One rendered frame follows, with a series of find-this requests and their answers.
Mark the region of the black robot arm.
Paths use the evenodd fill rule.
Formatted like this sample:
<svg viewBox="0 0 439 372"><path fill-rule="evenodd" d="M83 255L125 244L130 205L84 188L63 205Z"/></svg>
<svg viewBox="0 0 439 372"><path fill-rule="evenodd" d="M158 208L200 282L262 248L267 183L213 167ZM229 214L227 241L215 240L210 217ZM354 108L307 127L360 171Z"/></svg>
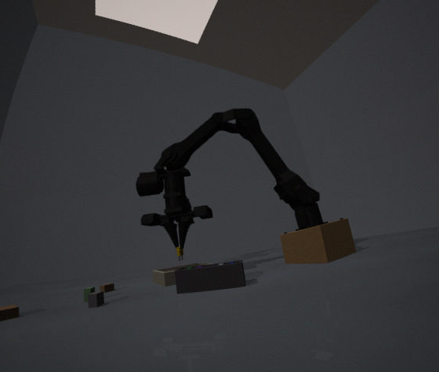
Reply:
<svg viewBox="0 0 439 372"><path fill-rule="evenodd" d="M236 119L236 123L229 122ZM185 190L184 177L190 176L184 166L190 156L202 144L218 131L239 133L250 141L276 180L274 190L290 204L295 212L299 228L308 229L322 225L322 215L318 208L319 192L307 186L305 181L294 171L289 170L275 148L261 131L257 116L250 108L235 108L225 112L215 112L198 127L195 132L180 143L174 143L161 153L161 158L154 167L156 171L140 172L136 181L137 193L140 197L159 195L171 189ZM164 167L167 169L165 170Z"/></svg>

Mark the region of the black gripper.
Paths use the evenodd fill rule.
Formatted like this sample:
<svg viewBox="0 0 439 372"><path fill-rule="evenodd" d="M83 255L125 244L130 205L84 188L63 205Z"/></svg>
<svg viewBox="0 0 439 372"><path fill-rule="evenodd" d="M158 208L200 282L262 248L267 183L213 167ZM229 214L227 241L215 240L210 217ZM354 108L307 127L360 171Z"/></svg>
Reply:
<svg viewBox="0 0 439 372"><path fill-rule="evenodd" d="M203 205L194 207L193 211L188 212L186 208L187 198L185 196L185 190L183 189L167 190L163 197L165 199L166 209L164 213L166 213L166 215L159 215L157 213L143 215L141 225L163 226L176 249L176 247L178 247L178 234L177 224L175 224L174 221L180 219L180 221L178 221L179 243L181 249L183 249L188 228L191 224L194 224L193 218L211 219L213 217L212 209L207 205Z"/></svg>

